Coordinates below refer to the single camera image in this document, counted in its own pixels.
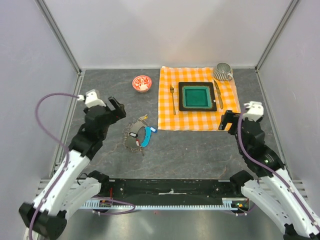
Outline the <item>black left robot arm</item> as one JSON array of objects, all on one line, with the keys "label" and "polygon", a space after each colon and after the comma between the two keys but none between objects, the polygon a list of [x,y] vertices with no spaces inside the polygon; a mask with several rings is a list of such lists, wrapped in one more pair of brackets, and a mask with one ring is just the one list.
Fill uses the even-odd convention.
[{"label": "black left robot arm", "polygon": [[76,99],[85,104],[84,123],[69,146],[59,142],[65,151],[62,163],[42,192],[18,210],[29,239],[33,233],[48,240],[58,239],[68,220],[86,201],[96,195],[104,197],[110,191],[108,176],[99,172],[87,177],[73,192],[70,188],[103,146],[110,125],[126,117],[125,107],[111,96],[108,100],[114,109],[110,109],[94,90],[77,95]]}]

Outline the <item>black key tag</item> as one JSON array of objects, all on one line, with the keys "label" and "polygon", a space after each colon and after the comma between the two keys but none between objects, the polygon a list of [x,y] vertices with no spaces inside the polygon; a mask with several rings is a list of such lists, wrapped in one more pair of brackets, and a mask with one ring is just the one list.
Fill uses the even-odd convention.
[{"label": "black key tag", "polygon": [[133,137],[133,138],[137,138],[138,134],[134,133],[134,132],[129,132],[129,136]]}]

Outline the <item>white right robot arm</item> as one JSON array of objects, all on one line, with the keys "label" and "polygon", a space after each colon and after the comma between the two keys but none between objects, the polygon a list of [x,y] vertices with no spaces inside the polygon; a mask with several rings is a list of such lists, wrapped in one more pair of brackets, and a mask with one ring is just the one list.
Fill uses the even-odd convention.
[{"label": "white right robot arm", "polygon": [[219,129],[231,125],[228,133],[235,137],[239,154],[273,195],[265,192],[245,170],[230,177],[229,191],[235,197],[243,195],[251,200],[279,228],[283,239],[318,240],[320,218],[297,190],[280,157],[265,144],[262,118],[262,113],[249,119],[247,114],[227,110]]}]

